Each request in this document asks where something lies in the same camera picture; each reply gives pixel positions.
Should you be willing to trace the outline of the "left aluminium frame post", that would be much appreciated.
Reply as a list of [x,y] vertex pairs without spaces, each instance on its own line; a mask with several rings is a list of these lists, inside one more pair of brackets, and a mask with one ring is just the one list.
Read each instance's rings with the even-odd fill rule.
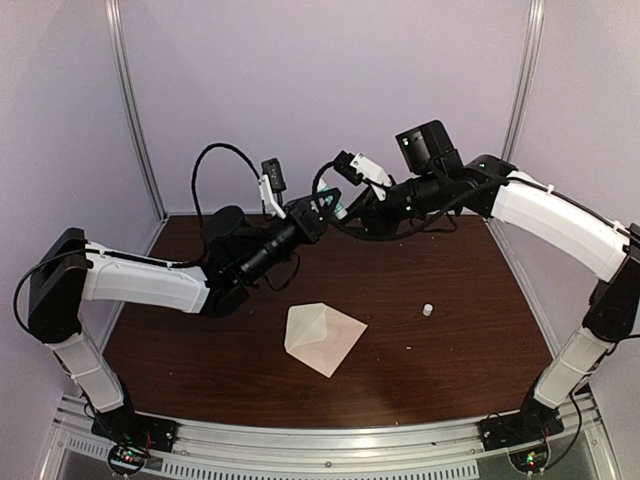
[[120,2],[117,0],[106,0],[104,4],[107,28],[115,60],[116,74],[134,149],[134,155],[142,175],[143,184],[154,212],[154,216],[158,222],[164,222],[167,219],[167,212],[161,198],[158,182],[149,156],[147,142],[136,101],[134,82],[131,75],[126,48]]

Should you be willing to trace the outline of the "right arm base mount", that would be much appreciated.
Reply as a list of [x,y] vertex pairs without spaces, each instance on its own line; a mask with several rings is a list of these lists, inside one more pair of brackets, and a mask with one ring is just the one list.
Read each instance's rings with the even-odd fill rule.
[[478,429],[484,450],[493,451],[542,441],[565,427],[557,408],[526,399],[515,413],[490,414],[478,422]]

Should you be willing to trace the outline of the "aluminium front rail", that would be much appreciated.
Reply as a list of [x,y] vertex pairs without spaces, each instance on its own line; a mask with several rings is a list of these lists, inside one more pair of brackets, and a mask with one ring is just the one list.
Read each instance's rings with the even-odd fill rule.
[[113,443],[94,435],[85,399],[63,395],[44,460],[35,479],[621,479],[593,397],[576,395],[579,436],[566,456],[543,475],[511,463],[516,448],[489,451],[471,417],[445,422],[336,429],[259,428],[172,420],[170,452],[151,458],[132,477],[112,472]]

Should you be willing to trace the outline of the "white glue stick cap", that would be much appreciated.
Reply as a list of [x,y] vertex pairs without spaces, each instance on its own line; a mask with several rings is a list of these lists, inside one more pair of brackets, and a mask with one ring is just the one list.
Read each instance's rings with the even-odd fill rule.
[[433,305],[430,303],[425,303],[422,308],[422,315],[424,317],[429,317],[432,315],[433,311],[434,311]]

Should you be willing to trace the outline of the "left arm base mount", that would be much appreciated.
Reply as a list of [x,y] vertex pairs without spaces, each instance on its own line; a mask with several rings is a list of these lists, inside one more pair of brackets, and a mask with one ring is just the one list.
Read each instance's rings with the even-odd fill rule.
[[178,430],[177,422],[137,413],[125,384],[120,382],[120,386],[124,403],[114,410],[100,412],[87,399],[87,406],[94,417],[91,432],[124,447],[171,453]]

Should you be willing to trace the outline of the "green white glue stick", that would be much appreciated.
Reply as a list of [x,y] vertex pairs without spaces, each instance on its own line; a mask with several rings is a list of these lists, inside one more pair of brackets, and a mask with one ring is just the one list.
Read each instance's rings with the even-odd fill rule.
[[[323,180],[320,179],[317,186],[317,192],[323,193],[331,190],[331,187]],[[334,196],[327,195],[321,199],[324,204],[334,207],[333,216],[338,220],[343,220],[347,215],[347,210],[339,199]]]

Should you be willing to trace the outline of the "beige envelope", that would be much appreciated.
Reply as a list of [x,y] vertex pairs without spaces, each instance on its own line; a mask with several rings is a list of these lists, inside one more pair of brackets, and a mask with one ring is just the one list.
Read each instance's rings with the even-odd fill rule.
[[324,303],[289,308],[285,351],[304,365],[331,378],[368,326]]

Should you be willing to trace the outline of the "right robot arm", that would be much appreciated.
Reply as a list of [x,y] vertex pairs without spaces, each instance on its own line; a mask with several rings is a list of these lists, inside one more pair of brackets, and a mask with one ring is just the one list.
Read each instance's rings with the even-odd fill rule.
[[526,255],[534,284],[545,293],[582,293],[571,300],[575,328],[536,380],[513,419],[519,440],[535,440],[551,424],[550,410],[584,385],[598,364],[634,330],[639,303],[639,231],[599,215],[515,165],[483,154],[463,162],[442,122],[430,121],[396,137],[412,178],[396,182],[358,153],[349,164],[373,190],[362,221],[375,234],[392,234],[412,214],[433,221],[453,210],[474,212],[537,248]]

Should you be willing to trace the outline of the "aluminium frame post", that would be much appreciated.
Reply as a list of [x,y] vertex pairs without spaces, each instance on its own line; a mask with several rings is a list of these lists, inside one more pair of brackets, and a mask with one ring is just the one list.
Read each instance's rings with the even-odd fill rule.
[[540,55],[545,21],[545,4],[544,0],[531,0],[529,2],[516,91],[502,147],[502,159],[507,162],[511,162],[514,158],[524,125],[526,107]]
[[154,216],[158,222],[164,222],[167,219],[167,212],[161,198],[158,182],[149,156],[147,142],[136,101],[134,82],[131,75],[126,48],[120,2],[117,0],[106,0],[104,4],[107,28],[115,60],[116,74],[134,149],[134,155],[142,175],[143,184],[154,212]]

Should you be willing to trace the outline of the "right aluminium frame post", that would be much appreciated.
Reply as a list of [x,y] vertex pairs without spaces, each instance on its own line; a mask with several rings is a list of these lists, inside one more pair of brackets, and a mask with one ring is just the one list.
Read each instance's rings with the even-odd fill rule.
[[507,162],[511,162],[514,158],[524,125],[526,107],[540,55],[545,21],[545,4],[544,0],[531,0],[529,2],[516,91],[502,147],[502,159]]

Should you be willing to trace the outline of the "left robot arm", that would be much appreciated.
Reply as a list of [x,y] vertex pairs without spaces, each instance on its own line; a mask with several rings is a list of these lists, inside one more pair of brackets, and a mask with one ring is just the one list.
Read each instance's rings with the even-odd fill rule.
[[79,316],[82,303],[116,301],[222,318],[250,297],[269,270],[326,231],[341,193],[336,188],[288,202],[264,227],[249,223],[238,206],[205,222],[208,249],[194,264],[110,250],[67,229],[29,273],[27,329],[47,345],[123,444],[137,442],[144,424],[130,411],[125,387],[108,366]]

